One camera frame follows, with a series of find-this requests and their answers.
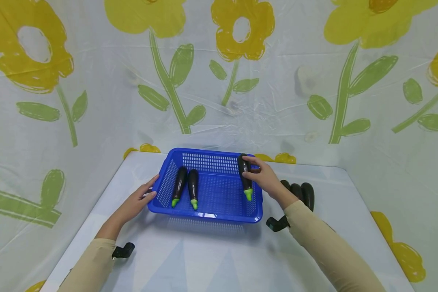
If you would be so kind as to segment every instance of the wrinkled plastic cover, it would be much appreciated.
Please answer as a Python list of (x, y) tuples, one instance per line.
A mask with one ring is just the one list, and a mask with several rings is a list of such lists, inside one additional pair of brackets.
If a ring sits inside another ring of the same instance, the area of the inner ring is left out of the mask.
[(438, 0), (0, 0), (0, 291), (173, 147), (346, 169), (438, 291)]

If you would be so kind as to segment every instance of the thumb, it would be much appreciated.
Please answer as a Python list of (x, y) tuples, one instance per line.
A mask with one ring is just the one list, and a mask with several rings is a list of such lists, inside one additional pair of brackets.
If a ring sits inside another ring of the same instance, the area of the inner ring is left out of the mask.
[(246, 179), (250, 179), (252, 181), (256, 181), (259, 177), (259, 173), (253, 173), (253, 172), (243, 172), (242, 176)]
[(140, 203), (143, 206), (148, 205), (149, 202), (151, 202), (157, 195), (157, 192), (152, 191), (151, 193), (146, 194), (146, 196), (143, 197), (143, 199), (141, 199)]

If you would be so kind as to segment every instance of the hand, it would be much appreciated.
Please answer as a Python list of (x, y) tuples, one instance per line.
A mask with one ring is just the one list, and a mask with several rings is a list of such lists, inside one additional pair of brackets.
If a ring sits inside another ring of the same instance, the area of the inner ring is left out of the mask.
[(277, 178), (274, 170), (267, 163), (258, 157), (243, 156), (243, 160), (249, 161), (253, 165), (257, 165), (259, 169), (251, 169), (250, 172), (244, 172), (244, 178), (250, 179), (257, 184), (276, 200), (279, 193), (286, 189)]
[(159, 175), (155, 175), (154, 178), (152, 178), (150, 181), (146, 182), (146, 184), (141, 185), (136, 191), (134, 191), (133, 194), (130, 194), (130, 196), (123, 202), (123, 204), (118, 207), (117, 211), (112, 215), (114, 218), (117, 218), (120, 223), (125, 224), (136, 215), (138, 215), (142, 209), (148, 205), (149, 202), (151, 202), (152, 199), (156, 196), (156, 192), (152, 191), (151, 193), (148, 193), (145, 197), (144, 194), (146, 194), (149, 191), (149, 188), (154, 185), (155, 181), (159, 178)]
[(298, 198), (281, 184), (281, 181), (279, 181), (271, 166), (267, 163), (258, 157), (251, 156), (243, 156), (243, 160), (259, 167), (259, 169), (251, 169), (250, 172), (244, 172), (242, 174), (243, 177), (256, 182), (270, 197), (279, 203), (283, 210), (298, 201)]

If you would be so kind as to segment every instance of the left hand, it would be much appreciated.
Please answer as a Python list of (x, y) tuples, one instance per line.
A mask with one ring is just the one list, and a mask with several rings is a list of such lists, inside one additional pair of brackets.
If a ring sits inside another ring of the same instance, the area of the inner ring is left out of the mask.
[(112, 217), (117, 218), (122, 224), (127, 223), (136, 215), (138, 215), (143, 208), (151, 202), (152, 199), (156, 196), (156, 192), (152, 191), (151, 193), (146, 194), (149, 188), (154, 185), (155, 181), (159, 178), (159, 175), (155, 175), (150, 181), (146, 182), (146, 184), (141, 185), (133, 194), (123, 202), (123, 204), (118, 207), (117, 211), (112, 215)]

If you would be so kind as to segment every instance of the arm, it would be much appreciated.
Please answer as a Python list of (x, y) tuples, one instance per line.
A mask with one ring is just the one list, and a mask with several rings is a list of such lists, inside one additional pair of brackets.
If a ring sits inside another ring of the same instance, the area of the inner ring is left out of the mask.
[(257, 173), (243, 176), (255, 181), (277, 200), (290, 225), (290, 233), (317, 262), (339, 292), (385, 292), (375, 273), (354, 249), (304, 203), (287, 190), (269, 165), (256, 157), (244, 157), (258, 165)]
[(102, 225), (96, 237), (70, 271), (58, 292), (99, 292), (114, 267), (112, 253), (123, 225), (136, 217), (156, 196), (155, 191), (144, 194), (159, 175), (139, 187)]

